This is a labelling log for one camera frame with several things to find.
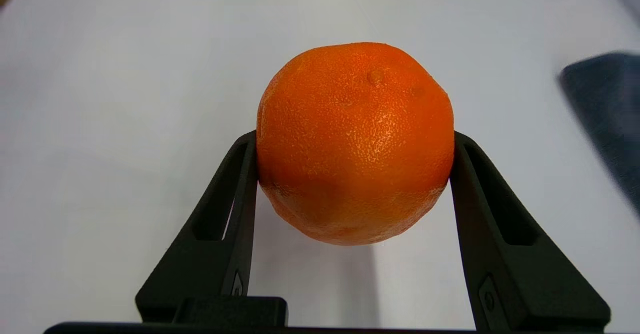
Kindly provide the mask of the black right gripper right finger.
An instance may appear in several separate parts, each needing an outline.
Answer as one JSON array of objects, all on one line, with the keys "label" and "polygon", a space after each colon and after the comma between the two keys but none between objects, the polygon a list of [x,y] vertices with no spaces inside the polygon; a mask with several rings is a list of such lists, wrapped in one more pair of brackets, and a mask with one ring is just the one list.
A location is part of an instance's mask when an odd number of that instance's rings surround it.
[{"label": "black right gripper right finger", "polygon": [[450,184],[478,331],[604,331],[610,306],[539,226],[487,154],[460,132]]}]

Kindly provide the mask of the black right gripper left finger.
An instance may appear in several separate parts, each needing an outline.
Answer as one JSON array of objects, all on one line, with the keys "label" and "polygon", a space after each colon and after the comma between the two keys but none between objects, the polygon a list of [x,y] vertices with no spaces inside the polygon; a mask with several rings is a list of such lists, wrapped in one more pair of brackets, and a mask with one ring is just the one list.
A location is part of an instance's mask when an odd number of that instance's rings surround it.
[{"label": "black right gripper left finger", "polygon": [[186,299],[249,290],[258,170],[256,132],[240,136],[135,296],[144,322],[169,323]]}]

